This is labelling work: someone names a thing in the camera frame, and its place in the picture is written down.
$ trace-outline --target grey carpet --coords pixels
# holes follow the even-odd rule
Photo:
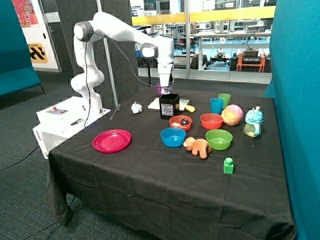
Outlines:
[[[70,86],[72,78],[70,74],[52,72],[37,74],[46,94],[42,93],[39,86],[35,86],[0,97],[0,169],[22,160],[38,146],[32,132],[32,128],[39,124],[37,111],[71,96],[78,96]],[[259,97],[267,88],[266,85],[261,84],[185,79],[176,79],[174,87]],[[0,171],[0,239],[45,240],[55,229],[57,224],[44,199],[46,177],[47,161],[39,148],[24,161]],[[67,196],[69,203],[72,199],[72,195]],[[93,212],[86,206],[83,207],[83,203],[77,198],[71,207],[74,210],[80,210],[75,213],[68,227],[57,227],[50,239],[158,239],[147,232],[135,231],[107,215]]]

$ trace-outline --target green cup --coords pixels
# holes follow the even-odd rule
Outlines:
[[[228,93],[220,93],[218,98],[223,99],[222,109],[225,109],[230,103],[231,95]]]

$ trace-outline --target teal partition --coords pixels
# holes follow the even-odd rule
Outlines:
[[[40,85],[11,0],[0,7],[0,96]]]
[[[320,1],[278,0],[272,81],[298,239],[320,239]]]

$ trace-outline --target yellow railing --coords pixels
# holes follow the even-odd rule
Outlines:
[[[275,10],[275,6],[264,6],[217,11],[191,12],[190,22],[268,19],[274,17]],[[164,14],[155,16],[135,16],[132,18],[133,26],[176,24],[185,22],[185,13]]]

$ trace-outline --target red bowl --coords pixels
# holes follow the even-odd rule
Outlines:
[[[187,119],[189,124],[187,125],[181,125],[181,120],[182,119]],[[184,115],[177,115],[177,116],[173,116],[169,119],[169,123],[170,123],[170,126],[172,128],[179,128],[179,129],[183,129],[185,132],[187,132],[190,127],[191,127],[191,123],[192,123],[192,119],[191,117],[188,117],[188,116],[184,116]]]
[[[224,120],[221,115],[216,113],[205,113],[201,115],[200,119],[202,126],[208,130],[220,128]]]

